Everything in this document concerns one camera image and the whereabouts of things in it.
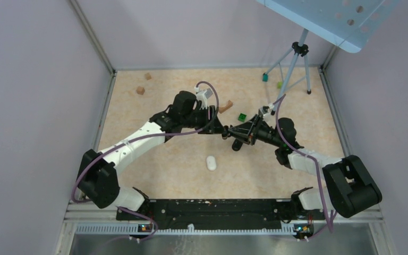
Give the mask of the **black earbud charging case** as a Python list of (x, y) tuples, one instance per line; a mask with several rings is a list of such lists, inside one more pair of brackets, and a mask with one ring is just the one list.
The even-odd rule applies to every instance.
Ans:
[(243, 142), (241, 142), (240, 140), (234, 140), (234, 142), (232, 143), (232, 150), (233, 151), (239, 151), (243, 146)]

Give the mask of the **white earbud charging case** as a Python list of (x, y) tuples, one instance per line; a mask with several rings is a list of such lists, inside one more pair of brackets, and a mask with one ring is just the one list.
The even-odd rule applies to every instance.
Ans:
[(214, 156), (208, 156), (206, 158), (206, 166), (209, 171), (215, 171), (217, 168), (216, 158)]

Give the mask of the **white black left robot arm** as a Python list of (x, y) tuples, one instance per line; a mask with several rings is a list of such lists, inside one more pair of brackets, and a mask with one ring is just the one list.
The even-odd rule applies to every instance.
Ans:
[(137, 158), (162, 145), (183, 129), (190, 134), (221, 134), (223, 126), (217, 118), (217, 106), (209, 105), (211, 89), (195, 93), (180, 91), (164, 111), (153, 115), (132, 135), (99, 152), (84, 153), (75, 186), (98, 208), (124, 207), (135, 219), (149, 213), (148, 197), (137, 188), (119, 184), (118, 177)]

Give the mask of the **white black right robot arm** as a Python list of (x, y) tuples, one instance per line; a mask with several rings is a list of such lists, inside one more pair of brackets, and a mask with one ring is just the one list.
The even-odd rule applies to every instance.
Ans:
[(296, 140), (294, 122), (279, 118), (272, 127), (255, 115), (251, 120), (227, 128), (227, 135), (238, 143), (254, 145), (261, 141), (275, 146), (280, 165), (314, 175), (324, 181), (321, 188), (305, 188), (290, 204), (291, 214), (304, 219), (316, 209), (337, 212), (350, 218), (382, 202), (383, 194), (360, 157), (330, 157), (305, 149)]

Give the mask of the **green block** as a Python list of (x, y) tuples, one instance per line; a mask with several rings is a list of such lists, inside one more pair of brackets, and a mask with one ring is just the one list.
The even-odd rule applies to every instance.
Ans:
[(246, 117), (247, 117), (246, 114), (240, 113), (237, 119), (238, 119), (238, 121), (240, 121), (240, 122), (245, 122)]

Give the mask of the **brown wooden arch block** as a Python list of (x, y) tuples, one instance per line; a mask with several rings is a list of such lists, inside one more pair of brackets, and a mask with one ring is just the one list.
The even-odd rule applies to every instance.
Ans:
[(231, 100), (228, 100), (225, 105), (219, 107), (218, 112), (222, 114), (228, 109), (230, 109), (232, 106), (233, 106), (233, 102)]

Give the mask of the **grey tripod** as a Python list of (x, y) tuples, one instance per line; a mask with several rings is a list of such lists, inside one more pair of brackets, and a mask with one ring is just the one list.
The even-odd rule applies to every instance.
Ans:
[[(278, 110), (278, 104), (279, 104), (278, 101), (285, 95), (286, 91), (292, 88), (293, 86), (295, 86), (296, 84), (300, 83), (301, 81), (303, 80), (306, 81), (307, 94), (310, 95), (312, 93), (311, 84), (310, 84), (309, 61), (308, 61), (308, 56), (307, 56), (309, 52), (309, 47), (308, 45), (305, 44), (305, 40), (307, 38), (308, 33), (309, 33), (309, 30), (303, 29), (300, 39), (298, 41), (293, 42), (292, 46), (287, 50), (287, 52), (282, 57), (280, 57), (279, 60), (277, 60), (275, 64), (273, 64), (265, 72), (266, 74), (268, 74), (268, 78), (269, 78), (270, 72), (278, 66), (280, 70), (281, 82), (283, 83), (283, 86), (280, 88), (280, 92), (277, 97), (277, 103), (273, 103), (274, 104), (274, 111), (273, 111), (274, 114)], [(287, 69), (287, 73), (284, 75), (283, 68), (281, 66), (281, 62), (291, 53), (293, 53), (293, 57)], [(290, 84), (290, 79), (292, 77), (293, 71), (296, 67), (296, 64), (299, 58), (303, 58), (304, 60), (305, 75), (302, 78), (300, 78), (297, 82)]]

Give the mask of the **light blue perforated panel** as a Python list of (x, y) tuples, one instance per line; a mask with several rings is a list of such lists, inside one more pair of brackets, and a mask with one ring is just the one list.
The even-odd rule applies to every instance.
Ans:
[(348, 53), (358, 53), (396, 0), (260, 0), (261, 5)]

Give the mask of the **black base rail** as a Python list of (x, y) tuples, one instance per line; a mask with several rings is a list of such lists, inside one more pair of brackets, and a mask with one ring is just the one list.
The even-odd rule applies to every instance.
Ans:
[(305, 211), (290, 199), (157, 199), (139, 213), (160, 230), (278, 230), (294, 220), (323, 220), (319, 210)]

